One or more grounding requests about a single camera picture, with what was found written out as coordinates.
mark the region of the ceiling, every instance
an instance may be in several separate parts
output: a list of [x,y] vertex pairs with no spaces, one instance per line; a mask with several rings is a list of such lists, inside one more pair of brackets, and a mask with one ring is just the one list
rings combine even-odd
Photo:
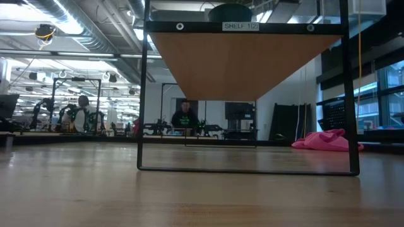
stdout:
[[[30,2],[31,0],[15,0],[16,3]],[[141,30],[136,30],[133,33],[133,26],[139,26],[142,21],[133,19],[133,12],[130,11],[128,0],[59,0],[60,3],[75,4],[80,12],[72,12],[72,17],[82,14],[88,18],[88,23],[91,28],[99,31],[118,53],[140,54]],[[64,33],[58,27],[58,24],[53,23],[54,20],[44,13],[34,10],[26,4],[5,4],[5,0],[0,0],[0,49],[15,49],[15,50],[48,50],[48,51],[65,51],[65,52],[89,52],[88,48],[80,43],[77,39],[79,35],[71,35]],[[254,13],[253,21],[257,19],[262,23],[339,23],[338,19],[338,4],[337,1],[325,1],[322,6],[325,9],[324,16],[320,19],[316,17],[316,0],[303,1],[272,1],[272,0],[218,0],[218,1],[196,1],[196,0],[155,0],[151,1],[151,15],[153,18],[158,18],[162,21],[206,21],[206,15],[211,8],[223,3],[242,3],[252,8]],[[120,18],[114,15],[114,11],[119,13]],[[382,16],[374,16],[366,21],[376,21]],[[56,25],[57,32],[52,42],[44,45],[35,35],[34,30],[41,24]],[[125,31],[125,26],[130,28],[132,36],[128,31]],[[158,50],[154,47],[152,40],[149,41],[148,53],[159,55]],[[67,73],[67,78],[73,76],[82,76],[91,79],[104,79],[102,81],[101,97],[105,101],[102,103],[102,110],[107,111],[108,108],[122,109],[120,117],[136,115],[137,111],[125,108],[132,103],[138,105],[138,93],[130,96],[129,89],[137,88],[140,75],[140,60],[126,59],[125,64],[130,67],[121,69],[118,64],[113,61],[100,61],[97,59],[87,59],[85,61],[77,61],[73,59],[35,59],[33,56],[24,57],[4,57],[9,60],[12,65],[11,86],[10,92],[24,95],[26,101],[38,101],[41,97],[29,95],[49,95],[52,88],[50,82],[52,78],[58,77],[61,72]],[[27,72],[22,73],[28,65]],[[29,79],[29,71],[38,72],[46,75],[47,80],[34,81]],[[110,83],[105,80],[106,72],[109,74],[117,74],[117,82]],[[175,83],[174,77],[162,59],[148,59],[148,83]],[[26,91],[26,86],[35,86],[33,91]],[[71,85],[80,87],[82,94],[95,94],[96,90],[89,89],[94,87],[94,84],[87,81],[83,84]],[[59,87],[58,95],[71,94],[67,86]],[[116,102],[110,100],[109,97],[122,97]],[[70,102],[62,98],[60,102]]]

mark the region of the person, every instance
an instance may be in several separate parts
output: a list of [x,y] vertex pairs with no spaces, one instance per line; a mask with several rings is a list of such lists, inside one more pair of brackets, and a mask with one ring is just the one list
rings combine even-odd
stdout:
[[[85,95],[80,95],[78,97],[78,105],[79,108],[83,108],[88,111],[88,114],[94,113],[97,111],[96,108],[90,106],[90,101],[88,97]],[[76,119],[74,120],[74,127],[78,132],[84,132],[84,122],[85,122],[85,113],[83,110],[79,110],[76,113]]]
[[198,123],[198,117],[189,107],[189,101],[183,100],[181,109],[172,116],[171,124],[176,128],[194,128]]

